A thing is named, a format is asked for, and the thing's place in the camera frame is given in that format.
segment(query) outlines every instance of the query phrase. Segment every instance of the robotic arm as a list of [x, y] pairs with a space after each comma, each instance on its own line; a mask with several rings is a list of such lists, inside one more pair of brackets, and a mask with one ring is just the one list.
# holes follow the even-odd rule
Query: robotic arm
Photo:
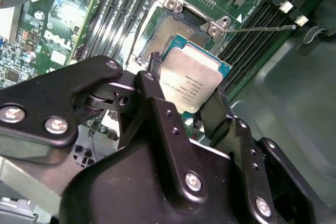
[[[201, 108], [212, 148], [191, 142], [159, 84], [96, 56], [0, 91], [1, 180], [69, 223], [334, 223], [272, 140], [255, 141], [216, 89]], [[119, 112], [119, 151], [81, 170], [78, 125]]]

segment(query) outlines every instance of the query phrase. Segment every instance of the green circuit board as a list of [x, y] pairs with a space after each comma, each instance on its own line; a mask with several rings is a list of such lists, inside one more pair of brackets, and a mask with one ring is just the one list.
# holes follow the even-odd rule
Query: green circuit board
[[[237, 29], [249, 22], [263, 0], [244, 0], [240, 5], [236, 4], [237, 0], [185, 1], [212, 20], [229, 17], [230, 28]], [[308, 15], [320, 1], [301, 0], [302, 4], [295, 8], [299, 9], [301, 14]], [[141, 21], [146, 18], [146, 10], [153, 0], [60, 0], [60, 2], [60, 6], [55, 0], [30, 1], [23, 5], [16, 41], [0, 46], [0, 88], [97, 54], [108, 55], [126, 67], [134, 37], [141, 27]], [[164, 15], [166, 10], [157, 8], [140, 36], [142, 45], [153, 38]], [[93, 25], [95, 24], [93, 21], [99, 18], [105, 20], [104, 24], [101, 23], [97, 28]], [[242, 88], [290, 33], [290, 31], [283, 33], [265, 51], [263, 57], [245, 73], [242, 81], [228, 94], [229, 98]], [[220, 56], [236, 36], [235, 33], [227, 33], [225, 39], [212, 53]], [[85, 46], [90, 43], [92, 47], [87, 50]], [[214, 45], [215, 43], [209, 38], [204, 48], [211, 51]], [[30, 63], [27, 63], [23, 57], [29, 52], [33, 52], [35, 56]], [[192, 134], [192, 128], [193, 125], [186, 126], [189, 135]]]
[[[2, 88], [70, 64], [99, 0], [60, 1], [61, 6], [55, 0], [23, 5], [16, 41], [0, 48]], [[30, 51], [36, 59], [26, 63], [22, 57]]]

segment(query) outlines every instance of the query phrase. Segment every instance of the motherboard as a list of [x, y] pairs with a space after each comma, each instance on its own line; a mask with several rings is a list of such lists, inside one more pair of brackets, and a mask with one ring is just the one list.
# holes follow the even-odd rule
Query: motherboard
[[[95, 55], [137, 72], [157, 53], [167, 73], [161, 84], [170, 87], [165, 96], [179, 104], [193, 137], [195, 113], [208, 93], [220, 86], [230, 100], [294, 30], [310, 24], [309, 14], [320, 1], [0, 0], [0, 88]], [[181, 41], [183, 47], [172, 47]], [[185, 59], [178, 67], [170, 64], [176, 62], [173, 49]], [[216, 81], [192, 72], [200, 67]], [[169, 81], [177, 72], [190, 86]], [[195, 103], [195, 97], [202, 99]], [[85, 125], [90, 134], [99, 131], [117, 141], [117, 121], [117, 114], [108, 111]]]

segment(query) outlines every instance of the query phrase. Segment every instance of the capacitor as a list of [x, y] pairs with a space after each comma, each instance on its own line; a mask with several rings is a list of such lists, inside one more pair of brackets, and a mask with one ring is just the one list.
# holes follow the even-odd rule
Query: capacitor
[[31, 63], [32, 61], [34, 61], [36, 59], [36, 54], [34, 52], [27, 52], [24, 55], [22, 55], [22, 60], [25, 63]]
[[44, 15], [43, 12], [41, 11], [37, 11], [34, 13], [34, 17], [37, 19], [37, 20], [44, 20], [46, 18], [46, 16]]

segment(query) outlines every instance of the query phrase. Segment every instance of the electrolytic capacitor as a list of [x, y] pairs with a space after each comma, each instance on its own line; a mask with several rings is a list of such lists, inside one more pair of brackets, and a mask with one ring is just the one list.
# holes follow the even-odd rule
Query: electrolytic capacitor
[[24, 55], [22, 55], [22, 60], [25, 63], [31, 63], [32, 61], [34, 61], [36, 59], [36, 54], [34, 52], [27, 52]]

